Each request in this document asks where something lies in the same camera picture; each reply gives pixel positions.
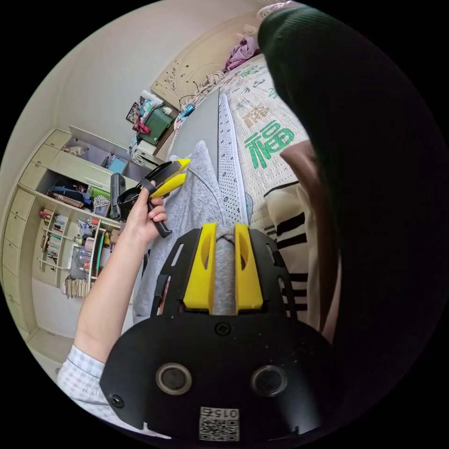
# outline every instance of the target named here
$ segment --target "screw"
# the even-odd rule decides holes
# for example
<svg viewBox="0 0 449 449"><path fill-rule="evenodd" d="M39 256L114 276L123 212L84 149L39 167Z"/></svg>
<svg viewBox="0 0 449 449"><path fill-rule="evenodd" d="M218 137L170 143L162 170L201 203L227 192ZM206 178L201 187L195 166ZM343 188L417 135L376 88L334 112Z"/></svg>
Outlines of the screw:
<svg viewBox="0 0 449 449"><path fill-rule="evenodd" d="M116 395L116 394L113 394L111 396L111 403L116 408L122 408L123 407L123 399L120 396Z"/></svg>
<svg viewBox="0 0 449 449"><path fill-rule="evenodd" d="M228 323L218 323L215 326L215 333L220 337L225 337L231 333L231 326Z"/></svg>

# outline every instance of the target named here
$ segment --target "chinese character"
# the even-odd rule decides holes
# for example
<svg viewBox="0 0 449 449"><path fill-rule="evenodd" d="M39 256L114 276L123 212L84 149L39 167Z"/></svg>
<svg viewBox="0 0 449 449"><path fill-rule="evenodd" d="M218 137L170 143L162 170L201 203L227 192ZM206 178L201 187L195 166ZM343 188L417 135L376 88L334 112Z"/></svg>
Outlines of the chinese character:
<svg viewBox="0 0 449 449"><path fill-rule="evenodd" d="M277 92L275 91L275 87L274 86L270 87L270 92L268 94L268 98L270 98L270 97L273 97L273 98L277 97Z"/></svg>
<svg viewBox="0 0 449 449"><path fill-rule="evenodd" d="M247 106L248 104L251 104L251 102L249 100L247 100L246 98L242 99L242 101L236 106L236 110L240 110L242 108L244 108L245 106Z"/></svg>
<svg viewBox="0 0 449 449"><path fill-rule="evenodd" d="M264 68L265 68L265 66L261 65L257 70L254 70L253 75L255 75L256 73L261 72Z"/></svg>
<svg viewBox="0 0 449 449"><path fill-rule="evenodd" d="M243 117L243 120L245 121L245 125L248 128L251 128L254 124L256 124L261 118L265 117L268 113L269 108L264 108L263 106L257 106L255 109L253 109L251 112L246 114Z"/></svg>
<svg viewBox="0 0 449 449"><path fill-rule="evenodd" d="M262 84L262 83L264 83L265 82L265 80L262 80L262 81L255 81L254 83L253 83L253 87L257 87L259 84Z"/></svg>
<svg viewBox="0 0 449 449"><path fill-rule="evenodd" d="M254 72L255 69L257 69L257 65L252 65L248 69L246 69L242 74L240 75L242 78L245 78L248 75L251 75L252 72Z"/></svg>
<svg viewBox="0 0 449 449"><path fill-rule="evenodd" d="M270 160L271 153L282 150L292 142L295 136L293 132L288 128L280 128L280 124L272 120L245 140L245 148L249 149L254 168L259 168L259 163L262 168L267 168L265 159Z"/></svg>

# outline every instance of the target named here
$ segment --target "green chinese character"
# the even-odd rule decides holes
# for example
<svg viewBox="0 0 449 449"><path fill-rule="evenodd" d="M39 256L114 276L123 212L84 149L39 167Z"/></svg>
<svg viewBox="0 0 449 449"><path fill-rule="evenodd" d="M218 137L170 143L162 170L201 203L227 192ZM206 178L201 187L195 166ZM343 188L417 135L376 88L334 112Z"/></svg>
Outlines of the green chinese character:
<svg viewBox="0 0 449 449"><path fill-rule="evenodd" d="M245 140L245 148L249 149L251 160L253 161L253 167L256 169L259 168L257 158L259 158L262 168L267 168L267 163L263 157L265 156L267 159L271 158L271 154L267 153L265 145L261 142L261 139L262 136L257 132Z"/></svg>
<svg viewBox="0 0 449 449"><path fill-rule="evenodd" d="M277 98L277 92L275 91L274 86L270 87L268 98L270 98L270 97Z"/></svg>
<svg viewBox="0 0 449 449"><path fill-rule="evenodd" d="M288 128L280 129L280 127L281 125L273 120L260 130L264 139L267 139L265 142L265 150L268 153L276 153L283 150L295 137L295 134L291 130Z"/></svg>
<svg viewBox="0 0 449 449"><path fill-rule="evenodd" d="M252 72L258 67L258 65L252 65L251 67L247 68L245 71L242 72L240 75L242 78L245 78L248 75L251 75Z"/></svg>
<svg viewBox="0 0 449 449"><path fill-rule="evenodd" d="M281 129L281 125L275 120L265 125L259 133L254 133L245 140L245 148L249 149L255 169L259 168L259 163L262 168L267 168L265 160L271 159L271 153L281 151L295 137L288 128Z"/></svg>

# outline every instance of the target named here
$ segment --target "red bag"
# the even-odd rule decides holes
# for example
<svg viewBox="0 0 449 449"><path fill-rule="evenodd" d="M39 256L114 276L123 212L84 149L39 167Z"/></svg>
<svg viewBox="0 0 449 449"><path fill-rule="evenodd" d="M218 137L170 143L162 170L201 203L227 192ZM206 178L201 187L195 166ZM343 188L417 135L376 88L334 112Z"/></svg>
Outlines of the red bag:
<svg viewBox="0 0 449 449"><path fill-rule="evenodd" d="M147 128L141 121L140 117L137 119L137 121L134 123L134 126L132 127L133 131L140 132L141 134L150 134L150 128Z"/></svg>

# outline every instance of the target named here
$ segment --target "plaid shirt sleeve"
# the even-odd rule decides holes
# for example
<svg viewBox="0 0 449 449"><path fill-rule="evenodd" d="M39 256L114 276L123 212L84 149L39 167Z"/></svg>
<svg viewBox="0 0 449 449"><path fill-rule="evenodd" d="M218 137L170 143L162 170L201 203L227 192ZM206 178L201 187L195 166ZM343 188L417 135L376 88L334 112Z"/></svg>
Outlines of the plaid shirt sleeve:
<svg viewBox="0 0 449 449"><path fill-rule="evenodd" d="M126 424L112 410L100 388L104 363L72 346L67 360L58 373L58 387L81 408L111 424L141 434L169 438L146 428L136 429Z"/></svg>

